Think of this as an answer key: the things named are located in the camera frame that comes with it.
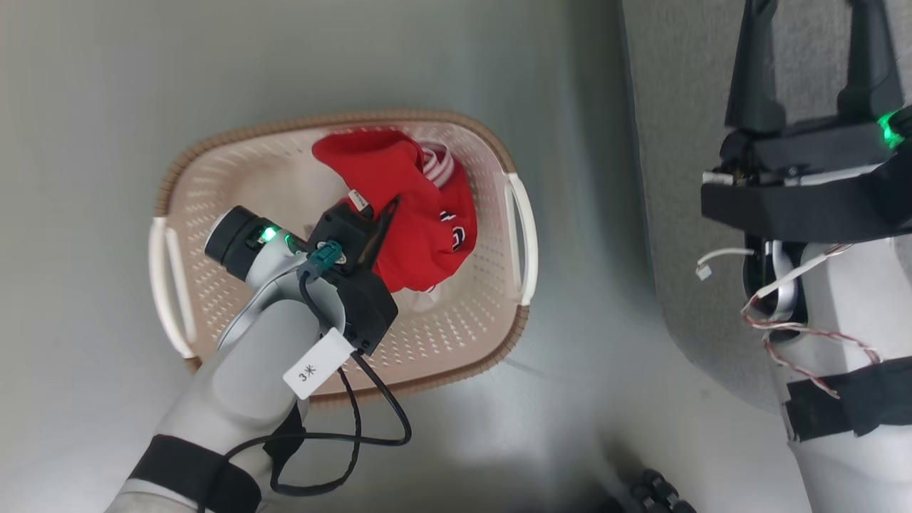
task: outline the gray cushion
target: gray cushion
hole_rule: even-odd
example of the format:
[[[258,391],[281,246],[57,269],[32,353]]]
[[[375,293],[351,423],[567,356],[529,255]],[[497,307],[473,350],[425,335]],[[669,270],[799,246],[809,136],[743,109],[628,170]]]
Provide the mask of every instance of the gray cushion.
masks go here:
[[[912,84],[912,3],[887,0],[903,82]],[[625,0],[639,157],[658,299],[681,350],[742,399],[777,410],[760,335],[738,309],[740,260],[697,258],[739,233],[700,217],[701,172],[719,161],[741,0]],[[835,113],[845,84],[850,10],[839,0],[780,2],[776,84],[789,120]]]

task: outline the white handle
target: white handle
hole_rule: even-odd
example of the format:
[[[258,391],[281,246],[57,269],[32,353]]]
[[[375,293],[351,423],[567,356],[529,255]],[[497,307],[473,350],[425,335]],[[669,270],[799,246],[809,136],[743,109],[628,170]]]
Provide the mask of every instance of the white handle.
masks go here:
[[[155,309],[159,313],[161,326],[165,329],[165,334],[168,335],[168,340],[171,341],[174,349],[181,354],[184,360],[187,360],[196,356],[188,344],[188,340],[196,338],[196,329],[192,320],[190,293],[187,289],[187,280],[183,275],[183,264],[180,254],[175,251],[177,235],[173,233],[173,230],[170,234],[168,232],[164,217],[152,218],[152,228],[149,231],[149,278],[152,285],[152,298],[155,301]],[[171,303],[169,283],[174,285],[175,295],[178,302],[181,303],[180,308],[184,319],[182,328],[177,320],[174,305]]]
[[[527,307],[532,302],[535,286],[538,285],[538,234],[535,232],[532,203],[529,202],[529,194],[525,191],[523,181],[516,173],[507,173],[507,176],[523,230],[525,271],[523,272],[523,286],[520,289],[520,305]]]

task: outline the green led indicator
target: green led indicator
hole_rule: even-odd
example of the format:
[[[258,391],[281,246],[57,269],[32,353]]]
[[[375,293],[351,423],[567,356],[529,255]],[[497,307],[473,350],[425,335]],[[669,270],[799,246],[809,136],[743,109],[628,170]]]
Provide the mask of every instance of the green led indicator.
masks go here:
[[[267,226],[266,229],[263,230],[263,234],[260,237],[262,237],[265,242],[269,242],[269,241],[273,240],[273,237],[278,235],[278,233],[279,233],[279,231],[276,230],[275,228],[273,228],[271,226]]]
[[[894,132],[892,128],[890,128],[890,117],[892,117],[894,114],[896,114],[895,111],[884,114],[879,120],[877,120],[877,124],[879,124],[880,128],[884,130],[884,142],[886,142],[886,145],[889,146],[890,150],[893,150],[899,146],[902,141],[906,140],[905,137],[899,135],[898,133]]]

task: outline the basket rim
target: basket rim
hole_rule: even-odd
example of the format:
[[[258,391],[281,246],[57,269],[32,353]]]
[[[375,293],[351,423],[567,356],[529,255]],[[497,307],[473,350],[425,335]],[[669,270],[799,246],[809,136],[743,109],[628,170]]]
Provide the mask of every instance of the basket rim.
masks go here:
[[[450,123],[471,131],[476,136],[481,138],[485,144],[487,144],[492,149],[506,173],[516,173],[516,166],[513,163],[513,158],[510,156],[510,153],[507,151],[506,147],[503,145],[500,139],[498,139],[490,129],[488,129],[477,120],[474,120],[457,112],[448,110],[392,109],[328,114],[323,116],[313,116],[307,118],[298,118],[294,120],[265,123],[251,128],[224,131],[193,144],[193,146],[185,150],[181,156],[178,157],[176,161],[174,161],[174,163],[169,168],[167,175],[162,181],[161,187],[159,188],[158,197],[156,198],[155,216],[168,216],[169,208],[171,205],[171,195],[174,192],[175,185],[181,179],[184,172],[198,158],[216,148],[228,144],[234,144],[240,141],[246,141],[256,137],[274,135],[288,131],[326,128],[358,123],[382,124],[403,121]],[[488,353],[488,355],[486,355],[484,358],[451,371],[441,372],[406,382],[394,383],[389,385],[389,389],[397,395],[418,393],[430,390],[432,388],[437,388],[445,384],[459,382],[491,369],[491,367],[493,367],[496,363],[499,363],[505,359],[510,351],[512,351],[516,346],[516,343],[523,335],[525,324],[528,318],[529,307],[517,305],[516,315],[513,318],[513,324],[511,325],[510,330],[507,332],[507,336],[500,344],[497,345],[496,348],[494,348],[493,351]],[[200,366],[202,366],[202,359],[196,356],[186,359],[185,363],[190,372],[195,373],[200,368]],[[357,390],[355,391],[355,395],[359,400],[374,399],[380,397],[380,392],[376,388],[370,388]],[[310,405],[315,407],[332,406],[346,402],[347,398],[347,393],[326,393],[320,395],[312,395],[310,397]]]

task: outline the laundry basket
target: laundry basket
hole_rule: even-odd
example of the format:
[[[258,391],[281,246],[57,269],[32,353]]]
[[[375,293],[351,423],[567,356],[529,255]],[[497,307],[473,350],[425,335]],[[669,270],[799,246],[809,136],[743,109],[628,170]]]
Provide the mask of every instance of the laundry basket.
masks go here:
[[[348,192],[313,157],[313,144],[330,133],[386,129],[443,142],[462,162],[478,240],[430,309],[400,304],[368,363],[394,393],[411,393],[484,372],[510,352],[523,333],[538,274],[532,207],[513,161],[478,121],[451,112],[393,110],[229,131],[194,145],[171,167],[150,231],[150,279],[161,324],[192,372],[215,353],[219,335],[253,295],[203,253],[212,223],[240,204],[306,236],[306,228]],[[377,393],[357,365],[346,370],[358,397]],[[334,376],[311,404],[345,398]]]

